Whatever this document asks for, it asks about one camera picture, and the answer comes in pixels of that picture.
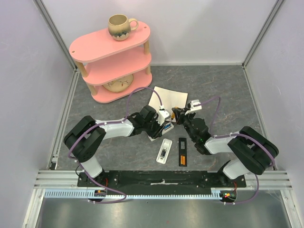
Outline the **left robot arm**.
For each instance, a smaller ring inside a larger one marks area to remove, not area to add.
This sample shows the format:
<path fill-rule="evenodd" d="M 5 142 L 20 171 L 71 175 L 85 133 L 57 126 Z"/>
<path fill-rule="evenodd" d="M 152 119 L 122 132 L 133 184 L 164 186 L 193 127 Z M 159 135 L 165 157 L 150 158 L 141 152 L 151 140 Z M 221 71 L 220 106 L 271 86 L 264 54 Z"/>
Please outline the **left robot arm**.
<path fill-rule="evenodd" d="M 87 115 L 64 137 L 64 144 L 81 167 L 88 173 L 88 182 L 99 187 L 104 182 L 103 168 L 95 153 L 103 140 L 116 137 L 131 137 L 142 132 L 151 139 L 162 136 L 165 121 L 171 114 L 161 106 L 156 111 L 146 105 L 140 112 L 113 121 L 98 121 Z"/>

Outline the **orange handled screwdriver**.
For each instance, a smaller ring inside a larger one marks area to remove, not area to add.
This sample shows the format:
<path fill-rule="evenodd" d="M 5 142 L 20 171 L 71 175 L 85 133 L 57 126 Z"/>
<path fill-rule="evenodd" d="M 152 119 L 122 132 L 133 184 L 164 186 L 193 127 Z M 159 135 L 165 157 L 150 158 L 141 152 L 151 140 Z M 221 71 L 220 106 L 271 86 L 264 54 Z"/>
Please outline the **orange handled screwdriver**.
<path fill-rule="evenodd" d="M 175 118 L 175 114 L 172 113 L 172 114 L 171 114 L 171 122 L 174 120 L 174 118 Z"/>

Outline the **wide white remote control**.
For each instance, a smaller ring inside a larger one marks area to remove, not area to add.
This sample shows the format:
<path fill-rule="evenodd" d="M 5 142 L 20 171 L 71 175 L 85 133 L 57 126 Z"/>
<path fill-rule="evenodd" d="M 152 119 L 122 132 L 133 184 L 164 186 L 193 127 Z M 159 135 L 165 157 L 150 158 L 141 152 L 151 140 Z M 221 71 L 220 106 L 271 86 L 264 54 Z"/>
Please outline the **wide white remote control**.
<path fill-rule="evenodd" d="M 172 146 L 172 140 L 169 139 L 163 139 L 161 147 L 159 149 L 156 161 L 160 164 L 165 164 L 170 150 L 171 150 L 171 146 Z"/>

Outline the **slim white remote control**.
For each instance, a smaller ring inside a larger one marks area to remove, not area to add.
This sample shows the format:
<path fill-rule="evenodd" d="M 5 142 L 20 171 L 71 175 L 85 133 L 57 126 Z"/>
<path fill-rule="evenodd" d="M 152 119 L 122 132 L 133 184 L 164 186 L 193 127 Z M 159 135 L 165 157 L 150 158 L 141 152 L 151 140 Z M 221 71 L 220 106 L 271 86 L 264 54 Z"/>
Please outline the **slim white remote control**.
<path fill-rule="evenodd" d="M 152 137 L 148 137 L 150 139 L 151 142 L 155 141 L 157 138 L 160 138 L 162 136 L 164 136 L 167 132 L 169 132 L 170 130 L 172 130 L 174 128 L 174 125 L 172 122 L 168 122 L 167 124 L 165 124 L 164 129 L 161 132 L 161 135 L 156 137 L 155 139 L 153 139 Z"/>

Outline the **black remote control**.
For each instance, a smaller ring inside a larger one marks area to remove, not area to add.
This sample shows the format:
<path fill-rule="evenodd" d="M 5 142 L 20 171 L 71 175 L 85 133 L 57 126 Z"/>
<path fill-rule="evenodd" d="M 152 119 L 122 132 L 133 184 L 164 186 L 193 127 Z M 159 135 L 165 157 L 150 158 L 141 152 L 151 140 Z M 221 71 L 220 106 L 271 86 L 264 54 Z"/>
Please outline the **black remote control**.
<path fill-rule="evenodd" d="M 181 165 L 181 156 L 184 155 L 186 157 L 186 166 Z M 179 166 L 187 167 L 187 139 L 179 138 Z"/>

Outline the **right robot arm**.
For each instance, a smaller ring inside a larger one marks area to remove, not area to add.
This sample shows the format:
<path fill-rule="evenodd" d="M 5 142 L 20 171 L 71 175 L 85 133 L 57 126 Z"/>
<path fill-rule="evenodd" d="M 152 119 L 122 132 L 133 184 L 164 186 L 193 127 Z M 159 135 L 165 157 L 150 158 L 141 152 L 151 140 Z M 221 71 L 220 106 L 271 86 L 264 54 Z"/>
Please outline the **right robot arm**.
<path fill-rule="evenodd" d="M 247 173 L 262 175 L 275 165 L 279 149 L 253 128 L 245 126 L 239 132 L 212 136 L 205 120 L 196 118 L 189 108 L 172 108 L 172 111 L 176 124 L 183 125 L 200 154 L 233 153 L 236 156 L 220 168 L 217 179 L 221 186 L 228 187 Z"/>

